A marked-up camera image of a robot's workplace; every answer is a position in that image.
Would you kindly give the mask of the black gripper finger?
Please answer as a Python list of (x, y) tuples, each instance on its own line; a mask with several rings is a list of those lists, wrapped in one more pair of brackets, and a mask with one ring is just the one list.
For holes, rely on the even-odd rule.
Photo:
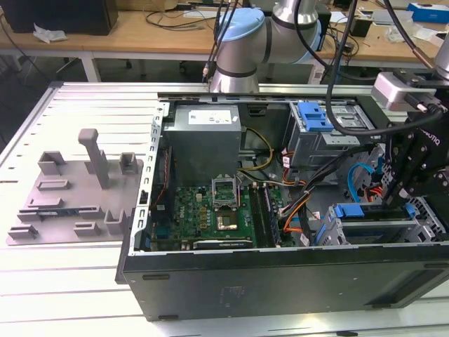
[(412, 197), (448, 193), (448, 166), (418, 169), (403, 188)]
[(402, 206), (410, 198), (409, 182), (416, 169), (416, 135), (388, 137), (386, 160), (391, 180), (384, 192), (383, 206)]

